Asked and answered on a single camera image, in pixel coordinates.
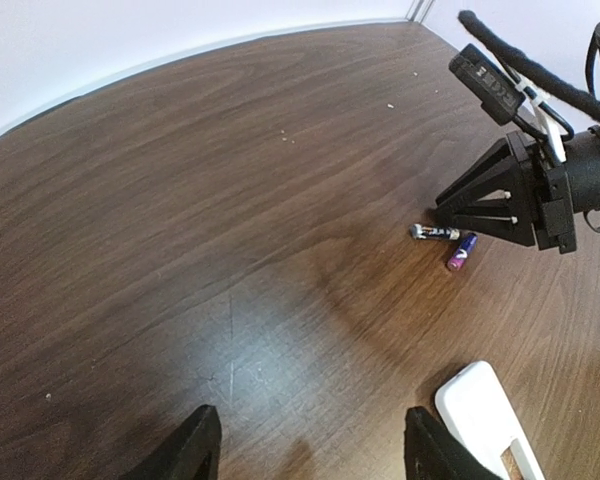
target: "purple battery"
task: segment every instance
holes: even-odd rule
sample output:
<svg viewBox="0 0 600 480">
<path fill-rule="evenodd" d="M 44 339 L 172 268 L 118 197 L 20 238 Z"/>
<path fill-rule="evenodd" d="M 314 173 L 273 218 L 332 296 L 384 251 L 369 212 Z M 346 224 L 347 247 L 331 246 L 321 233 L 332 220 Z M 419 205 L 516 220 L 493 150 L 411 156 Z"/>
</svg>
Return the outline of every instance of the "purple battery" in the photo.
<svg viewBox="0 0 600 480">
<path fill-rule="evenodd" d="M 470 233 L 462 239 L 462 243 L 447 262 L 447 268 L 453 272 L 460 270 L 478 241 L 475 233 Z"/>
</svg>

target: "battery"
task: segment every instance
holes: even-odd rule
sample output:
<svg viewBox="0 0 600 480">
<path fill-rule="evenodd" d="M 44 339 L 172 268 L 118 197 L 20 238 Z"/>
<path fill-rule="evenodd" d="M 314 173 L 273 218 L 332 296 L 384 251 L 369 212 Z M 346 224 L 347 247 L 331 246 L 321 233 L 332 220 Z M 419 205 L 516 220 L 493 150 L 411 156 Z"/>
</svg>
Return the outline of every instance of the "battery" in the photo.
<svg viewBox="0 0 600 480">
<path fill-rule="evenodd" d="M 458 240 L 460 238 L 460 230 L 456 228 L 427 227 L 415 223 L 411 225 L 409 231 L 411 232 L 411 236 L 418 240 Z"/>
<path fill-rule="evenodd" d="M 466 262 L 467 258 L 469 257 L 469 254 L 476 247 L 477 241 L 478 236 L 475 233 L 470 233 L 464 237 L 458 249 L 447 262 L 447 268 L 454 272 L 460 270 L 464 265 L 464 262 Z"/>
</svg>

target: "wooden table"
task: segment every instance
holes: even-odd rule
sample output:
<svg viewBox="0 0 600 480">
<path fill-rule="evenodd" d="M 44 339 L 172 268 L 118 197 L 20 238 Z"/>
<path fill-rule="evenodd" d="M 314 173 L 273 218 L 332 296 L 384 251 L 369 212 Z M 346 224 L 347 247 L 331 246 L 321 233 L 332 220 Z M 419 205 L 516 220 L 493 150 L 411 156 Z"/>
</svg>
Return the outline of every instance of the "wooden table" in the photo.
<svg viewBox="0 0 600 480">
<path fill-rule="evenodd" d="M 451 274 L 407 235 L 502 135 L 453 53 L 268 38 L 0 139 L 0 479 L 114 478 L 202 403 L 221 479 L 403 479 L 406 409 L 477 359 L 548 478 L 600 479 L 600 236 Z"/>
</svg>

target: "white backdrop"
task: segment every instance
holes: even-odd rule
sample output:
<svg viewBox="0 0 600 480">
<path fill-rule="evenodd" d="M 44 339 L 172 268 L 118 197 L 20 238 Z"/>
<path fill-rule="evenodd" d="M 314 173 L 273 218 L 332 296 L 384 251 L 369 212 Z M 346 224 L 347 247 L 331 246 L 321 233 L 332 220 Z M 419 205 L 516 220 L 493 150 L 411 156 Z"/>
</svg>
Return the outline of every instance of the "white backdrop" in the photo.
<svg viewBox="0 0 600 480">
<path fill-rule="evenodd" d="M 584 61 L 591 34 L 600 21 L 600 0 L 438 0 L 424 25 L 459 50 L 470 42 L 482 47 L 458 23 L 460 10 L 473 10 L 505 41 L 586 90 Z M 596 93 L 600 94 L 599 64 L 596 77 Z M 595 123 L 555 99 L 551 103 L 576 131 Z"/>
<path fill-rule="evenodd" d="M 147 68 L 268 33 L 402 20 L 409 0 L 0 0 L 0 135 Z"/>
</svg>

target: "wood grain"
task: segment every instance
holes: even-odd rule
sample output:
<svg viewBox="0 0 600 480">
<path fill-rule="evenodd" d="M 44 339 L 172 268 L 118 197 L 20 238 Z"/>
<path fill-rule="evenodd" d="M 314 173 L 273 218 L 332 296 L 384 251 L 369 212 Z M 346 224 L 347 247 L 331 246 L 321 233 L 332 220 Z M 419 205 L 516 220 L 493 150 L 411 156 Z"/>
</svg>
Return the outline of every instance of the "wood grain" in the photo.
<svg viewBox="0 0 600 480">
<path fill-rule="evenodd" d="M 223 479 L 401 479 L 406 409 L 477 359 L 548 478 L 600 479 L 600 236 L 456 275 L 408 238 L 502 135 L 452 55 L 268 38 L 0 139 L 0 479 L 114 478 L 202 403 Z"/>
</svg>

